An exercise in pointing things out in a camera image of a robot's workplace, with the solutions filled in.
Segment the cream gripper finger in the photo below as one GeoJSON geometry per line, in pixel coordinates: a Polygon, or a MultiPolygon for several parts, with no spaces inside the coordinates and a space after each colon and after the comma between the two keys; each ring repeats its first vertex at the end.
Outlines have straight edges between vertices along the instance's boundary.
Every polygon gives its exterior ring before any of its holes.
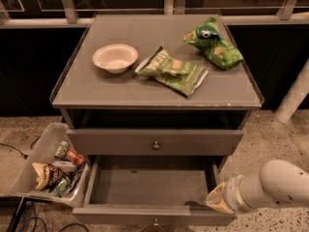
{"type": "Polygon", "coordinates": [[[233,214],[234,210],[228,205],[224,198],[226,183],[220,183],[206,197],[206,205],[217,212],[224,214],[233,214]]]}

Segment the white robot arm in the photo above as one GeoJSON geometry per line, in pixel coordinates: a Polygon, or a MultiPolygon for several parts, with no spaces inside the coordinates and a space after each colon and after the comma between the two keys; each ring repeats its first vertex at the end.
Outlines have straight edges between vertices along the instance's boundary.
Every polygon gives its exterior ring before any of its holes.
{"type": "Polygon", "coordinates": [[[255,174],[220,183],[207,195],[206,205],[224,214],[309,207],[309,174],[287,161],[273,159],[255,174]]]}

